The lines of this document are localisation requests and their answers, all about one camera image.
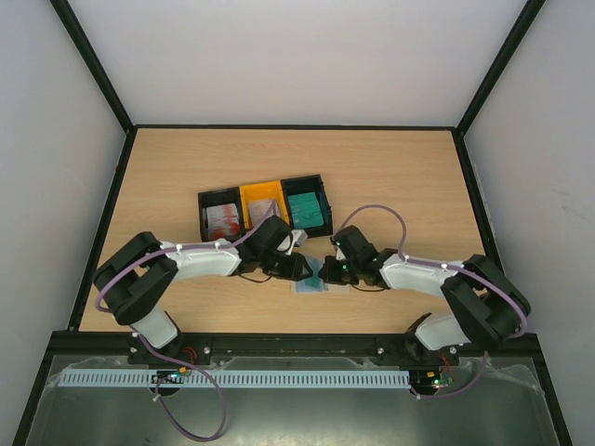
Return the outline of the green VIP card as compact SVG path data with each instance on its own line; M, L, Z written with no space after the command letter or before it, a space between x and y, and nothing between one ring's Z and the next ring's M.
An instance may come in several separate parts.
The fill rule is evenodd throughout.
M327 291L327 285L320 277L318 279L304 279L296 283L295 291L298 294L324 293Z

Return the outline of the beige card holder wallet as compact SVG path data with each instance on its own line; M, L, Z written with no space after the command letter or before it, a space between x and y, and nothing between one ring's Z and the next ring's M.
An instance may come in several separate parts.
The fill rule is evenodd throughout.
M307 256L306 260L308 266L312 270L312 276L299 282L293 282L291 285L291 292L293 294L347 295L350 292L350 288L348 286L326 283L318 277L318 273L320 272L323 265L323 262L319 258Z

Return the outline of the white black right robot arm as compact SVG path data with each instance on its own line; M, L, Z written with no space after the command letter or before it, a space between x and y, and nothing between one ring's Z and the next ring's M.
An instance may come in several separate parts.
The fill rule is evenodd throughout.
M527 329L531 307L522 293L487 257L440 262L385 249L365 256L338 252L324 259L318 276L325 283L355 286L364 281L382 290L408 290L444 299L449 311L428 313L408 329L407 357L428 362L438 350L473 344L481 350L500 348Z

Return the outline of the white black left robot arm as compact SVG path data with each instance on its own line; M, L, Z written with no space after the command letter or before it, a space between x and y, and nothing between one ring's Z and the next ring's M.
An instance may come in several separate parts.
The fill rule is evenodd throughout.
M178 326L159 306L171 283L241 276L256 269L270 278L300 282L313 276L306 257L295 250L307 238L304 230L293 230L274 215L263 217L239 237L206 243L168 243L143 231L94 273L99 292L95 307L162 350L181 337Z

